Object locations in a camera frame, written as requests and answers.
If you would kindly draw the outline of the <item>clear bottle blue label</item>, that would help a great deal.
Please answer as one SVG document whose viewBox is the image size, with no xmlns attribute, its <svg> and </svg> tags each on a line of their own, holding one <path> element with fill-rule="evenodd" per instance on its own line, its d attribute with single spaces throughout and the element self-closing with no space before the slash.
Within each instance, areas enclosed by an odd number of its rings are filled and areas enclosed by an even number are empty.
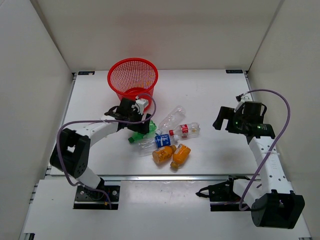
<svg viewBox="0 0 320 240">
<path fill-rule="evenodd" d="M 178 135 L 162 134 L 155 137 L 143 139 L 138 143 L 138 152 L 145 156 L 162 147 L 176 145 L 178 143 Z"/>
</svg>

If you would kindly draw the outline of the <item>orange juice bottle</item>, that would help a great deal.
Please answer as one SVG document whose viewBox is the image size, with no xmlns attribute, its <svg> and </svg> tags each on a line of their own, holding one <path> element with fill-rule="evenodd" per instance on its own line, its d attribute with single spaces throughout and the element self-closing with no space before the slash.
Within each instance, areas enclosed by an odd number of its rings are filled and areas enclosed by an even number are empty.
<svg viewBox="0 0 320 240">
<path fill-rule="evenodd" d="M 174 170 L 177 170 L 186 162 L 190 153 L 191 149 L 188 146 L 182 143 L 179 144 L 179 146 L 172 155 L 172 162 L 170 163 L 170 167 Z"/>
<path fill-rule="evenodd" d="M 152 152 L 153 161 L 159 165 L 169 160 L 177 147 L 175 145 L 168 145 L 158 148 L 157 150 Z"/>
</svg>

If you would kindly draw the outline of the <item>clear plastic bottle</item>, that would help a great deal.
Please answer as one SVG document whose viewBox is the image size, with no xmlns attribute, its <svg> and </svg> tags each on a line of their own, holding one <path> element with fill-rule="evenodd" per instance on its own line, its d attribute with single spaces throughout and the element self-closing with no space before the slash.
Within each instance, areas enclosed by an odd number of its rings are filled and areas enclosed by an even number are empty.
<svg viewBox="0 0 320 240">
<path fill-rule="evenodd" d="M 173 130 L 186 117 L 186 109 L 181 105 L 176 106 L 158 125 L 157 134 L 161 135 Z"/>
</svg>

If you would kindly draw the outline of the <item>clear bottle red label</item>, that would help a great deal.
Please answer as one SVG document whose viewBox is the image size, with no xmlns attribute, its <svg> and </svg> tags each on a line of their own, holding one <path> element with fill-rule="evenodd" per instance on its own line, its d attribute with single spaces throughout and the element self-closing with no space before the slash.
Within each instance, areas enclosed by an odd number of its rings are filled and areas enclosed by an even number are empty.
<svg viewBox="0 0 320 240">
<path fill-rule="evenodd" d="M 200 124 L 197 122 L 192 122 L 178 125 L 176 128 L 169 130 L 169 135 L 177 135 L 181 139 L 194 138 L 199 135 L 200 130 Z"/>
</svg>

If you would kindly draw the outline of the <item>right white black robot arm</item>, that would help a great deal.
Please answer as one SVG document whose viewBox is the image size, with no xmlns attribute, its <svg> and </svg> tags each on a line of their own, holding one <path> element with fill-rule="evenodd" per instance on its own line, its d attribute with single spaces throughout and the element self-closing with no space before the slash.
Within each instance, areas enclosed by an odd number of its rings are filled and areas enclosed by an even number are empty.
<svg viewBox="0 0 320 240">
<path fill-rule="evenodd" d="M 242 100 L 236 108 L 222 106 L 213 123 L 216 130 L 227 120 L 226 131 L 246 137 L 258 166 L 259 180 L 230 175 L 224 182 L 201 188 L 196 195 L 208 198 L 211 211 L 235 210 L 251 212 L 256 227 L 293 229 L 305 207 L 302 195 L 295 194 L 282 169 L 273 145 L 276 135 L 264 123 L 266 105 Z"/>
</svg>

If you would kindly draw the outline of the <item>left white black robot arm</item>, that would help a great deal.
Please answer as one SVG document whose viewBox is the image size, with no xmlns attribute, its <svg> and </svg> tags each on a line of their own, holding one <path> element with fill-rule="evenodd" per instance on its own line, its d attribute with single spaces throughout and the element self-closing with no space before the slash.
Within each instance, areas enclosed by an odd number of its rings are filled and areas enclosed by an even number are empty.
<svg viewBox="0 0 320 240">
<path fill-rule="evenodd" d="M 56 145 L 49 163 L 62 171 L 68 181 L 77 180 L 93 200 L 105 196 L 104 180 L 88 166 L 90 148 L 103 138 L 127 128 L 133 132 L 147 134 L 152 115 L 144 115 L 149 101 L 143 97 L 135 100 L 123 98 L 118 106 L 113 106 L 99 120 L 85 120 L 82 128 L 69 129 L 70 122 L 64 124 L 56 136 Z"/>
</svg>

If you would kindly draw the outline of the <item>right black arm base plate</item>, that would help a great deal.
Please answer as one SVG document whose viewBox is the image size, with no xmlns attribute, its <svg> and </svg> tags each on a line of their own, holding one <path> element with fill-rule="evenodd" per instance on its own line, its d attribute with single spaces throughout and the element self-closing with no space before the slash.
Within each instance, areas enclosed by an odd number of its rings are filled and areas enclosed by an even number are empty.
<svg viewBox="0 0 320 240">
<path fill-rule="evenodd" d="M 230 175 L 226 181 L 203 187 L 195 194 L 209 199 L 211 212 L 238 212 L 241 197 L 233 191 L 235 180 L 249 178 L 244 175 Z"/>
</svg>

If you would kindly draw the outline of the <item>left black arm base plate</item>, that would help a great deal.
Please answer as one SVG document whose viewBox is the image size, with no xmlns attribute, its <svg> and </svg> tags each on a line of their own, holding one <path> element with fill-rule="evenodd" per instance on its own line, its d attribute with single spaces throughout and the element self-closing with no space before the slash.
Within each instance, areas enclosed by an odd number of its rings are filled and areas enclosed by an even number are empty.
<svg viewBox="0 0 320 240">
<path fill-rule="evenodd" d="M 120 185 L 104 185 L 104 192 L 110 198 L 111 204 L 102 192 L 92 191 L 78 186 L 76 189 L 73 209 L 75 210 L 118 210 Z"/>
</svg>

